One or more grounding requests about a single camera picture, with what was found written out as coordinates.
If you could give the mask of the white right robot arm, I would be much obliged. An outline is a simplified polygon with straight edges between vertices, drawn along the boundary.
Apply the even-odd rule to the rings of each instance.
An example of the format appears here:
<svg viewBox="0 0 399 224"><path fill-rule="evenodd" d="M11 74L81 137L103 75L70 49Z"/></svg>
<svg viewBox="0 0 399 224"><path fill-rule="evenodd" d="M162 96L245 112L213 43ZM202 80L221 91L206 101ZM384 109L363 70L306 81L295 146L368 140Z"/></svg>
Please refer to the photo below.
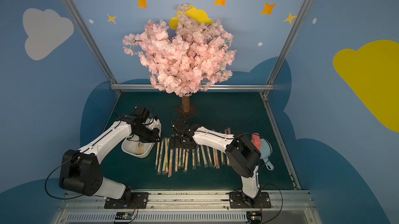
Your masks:
<svg viewBox="0 0 399 224"><path fill-rule="evenodd" d="M203 145L225 153L234 171L241 176L243 197L258 197L261 153L245 134L218 133L199 124L189 126L182 120L177 120L171 128L176 133L174 145L177 148L195 149Z"/></svg>

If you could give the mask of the white plastic storage box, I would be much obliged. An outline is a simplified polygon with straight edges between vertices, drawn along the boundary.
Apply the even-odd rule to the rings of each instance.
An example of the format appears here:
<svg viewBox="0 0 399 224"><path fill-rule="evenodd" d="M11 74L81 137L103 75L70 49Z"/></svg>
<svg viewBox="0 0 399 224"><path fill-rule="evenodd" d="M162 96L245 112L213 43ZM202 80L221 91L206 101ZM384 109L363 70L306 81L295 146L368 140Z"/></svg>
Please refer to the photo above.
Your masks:
<svg viewBox="0 0 399 224"><path fill-rule="evenodd" d="M122 142L122 151L141 159L147 157L155 143L161 141L162 125L160 120L154 118L153 122L147 126L147 129L155 132L155 137L152 136L148 142L144 142L144 138L132 134Z"/></svg>

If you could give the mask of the chopsticks pair thirteenth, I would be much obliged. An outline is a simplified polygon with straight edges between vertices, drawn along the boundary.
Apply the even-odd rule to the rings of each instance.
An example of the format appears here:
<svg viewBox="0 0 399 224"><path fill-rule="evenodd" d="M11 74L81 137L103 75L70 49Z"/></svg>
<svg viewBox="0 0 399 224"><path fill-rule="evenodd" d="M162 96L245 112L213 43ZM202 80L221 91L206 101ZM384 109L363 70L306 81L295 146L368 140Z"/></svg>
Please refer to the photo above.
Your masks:
<svg viewBox="0 0 399 224"><path fill-rule="evenodd" d="M163 148L164 148L164 140L162 140L160 143L160 149L159 149L159 157L158 157L158 168L157 168L157 174L160 175L162 172L162 163L163 163Z"/></svg>

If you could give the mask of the chopsticks red print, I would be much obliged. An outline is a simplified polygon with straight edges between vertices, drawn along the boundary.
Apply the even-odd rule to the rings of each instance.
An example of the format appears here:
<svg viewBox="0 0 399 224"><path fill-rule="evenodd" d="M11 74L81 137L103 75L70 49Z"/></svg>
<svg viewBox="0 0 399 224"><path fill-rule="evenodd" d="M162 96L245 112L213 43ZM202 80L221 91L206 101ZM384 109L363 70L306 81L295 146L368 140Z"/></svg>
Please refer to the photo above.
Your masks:
<svg viewBox="0 0 399 224"><path fill-rule="evenodd" d="M172 171L173 171L173 168L172 168L172 165L173 165L173 156L174 156L174 151L173 151L173 148L171 148L171 149L170 149L170 152L169 152L168 177L171 177L171 176L172 176Z"/></svg>

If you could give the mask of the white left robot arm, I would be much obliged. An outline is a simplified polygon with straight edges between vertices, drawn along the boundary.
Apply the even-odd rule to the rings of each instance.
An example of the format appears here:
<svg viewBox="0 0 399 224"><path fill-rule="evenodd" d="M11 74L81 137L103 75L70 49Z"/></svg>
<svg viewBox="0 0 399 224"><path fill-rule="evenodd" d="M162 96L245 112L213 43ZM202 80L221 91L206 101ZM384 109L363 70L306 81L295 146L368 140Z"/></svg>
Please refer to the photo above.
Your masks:
<svg viewBox="0 0 399 224"><path fill-rule="evenodd" d="M136 107L130 115L122 115L100 136L79 150L68 150L62 157L59 187L84 196L127 200L130 190L125 184L103 176L101 163L122 141L158 143L161 122L150 117L147 108Z"/></svg>

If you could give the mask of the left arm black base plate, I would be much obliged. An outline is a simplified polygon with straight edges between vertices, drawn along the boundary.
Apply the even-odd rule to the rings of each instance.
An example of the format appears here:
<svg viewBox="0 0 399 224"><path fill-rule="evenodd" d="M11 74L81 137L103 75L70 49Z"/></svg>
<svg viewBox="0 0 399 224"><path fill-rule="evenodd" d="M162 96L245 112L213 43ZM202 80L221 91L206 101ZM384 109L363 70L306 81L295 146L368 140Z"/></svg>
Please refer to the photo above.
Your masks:
<svg viewBox="0 0 399 224"><path fill-rule="evenodd" d="M104 209L145 209L148 203L148 192L133 192L121 199L107 198Z"/></svg>

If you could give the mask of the chopsticks pair twelfth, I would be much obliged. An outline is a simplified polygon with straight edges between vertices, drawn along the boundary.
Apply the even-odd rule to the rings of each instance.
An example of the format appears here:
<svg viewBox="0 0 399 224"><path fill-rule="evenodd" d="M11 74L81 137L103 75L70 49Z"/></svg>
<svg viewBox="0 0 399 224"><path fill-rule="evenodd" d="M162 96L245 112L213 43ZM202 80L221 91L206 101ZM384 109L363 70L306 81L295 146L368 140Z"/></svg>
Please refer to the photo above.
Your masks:
<svg viewBox="0 0 399 224"><path fill-rule="evenodd" d="M169 138L165 138L165 150L164 150L164 160L163 160L163 167L162 167L162 175L166 175L168 173L168 154L169 154Z"/></svg>

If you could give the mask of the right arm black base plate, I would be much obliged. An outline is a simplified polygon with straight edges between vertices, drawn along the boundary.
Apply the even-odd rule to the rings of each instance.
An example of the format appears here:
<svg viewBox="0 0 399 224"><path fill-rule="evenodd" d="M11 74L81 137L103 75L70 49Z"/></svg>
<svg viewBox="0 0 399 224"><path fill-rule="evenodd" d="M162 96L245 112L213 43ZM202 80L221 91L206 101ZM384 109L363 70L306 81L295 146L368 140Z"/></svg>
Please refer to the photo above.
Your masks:
<svg viewBox="0 0 399 224"><path fill-rule="evenodd" d="M231 191L229 202L231 208L272 208L269 194L261 191L253 199L241 191Z"/></svg>

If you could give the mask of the chopsticks pair eleventh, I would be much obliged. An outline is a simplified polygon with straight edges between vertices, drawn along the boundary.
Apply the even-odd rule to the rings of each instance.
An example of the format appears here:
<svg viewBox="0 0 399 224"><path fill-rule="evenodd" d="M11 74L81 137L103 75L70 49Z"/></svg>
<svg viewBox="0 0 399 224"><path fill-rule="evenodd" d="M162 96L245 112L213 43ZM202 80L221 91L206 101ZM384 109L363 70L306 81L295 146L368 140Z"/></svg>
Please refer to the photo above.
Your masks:
<svg viewBox="0 0 399 224"><path fill-rule="evenodd" d="M179 169L179 149L175 149L175 172L178 172Z"/></svg>

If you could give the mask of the chopsticks pair fourteenth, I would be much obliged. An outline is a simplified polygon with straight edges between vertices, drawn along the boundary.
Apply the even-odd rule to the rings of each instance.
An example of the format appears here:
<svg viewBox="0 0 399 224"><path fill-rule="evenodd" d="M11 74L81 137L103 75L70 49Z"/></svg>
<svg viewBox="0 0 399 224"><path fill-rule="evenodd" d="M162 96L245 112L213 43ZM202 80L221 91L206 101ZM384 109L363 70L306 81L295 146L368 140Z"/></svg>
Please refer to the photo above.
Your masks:
<svg viewBox="0 0 399 224"><path fill-rule="evenodd" d="M155 169L157 169L159 165L160 148L161 148L161 143L157 143Z"/></svg>

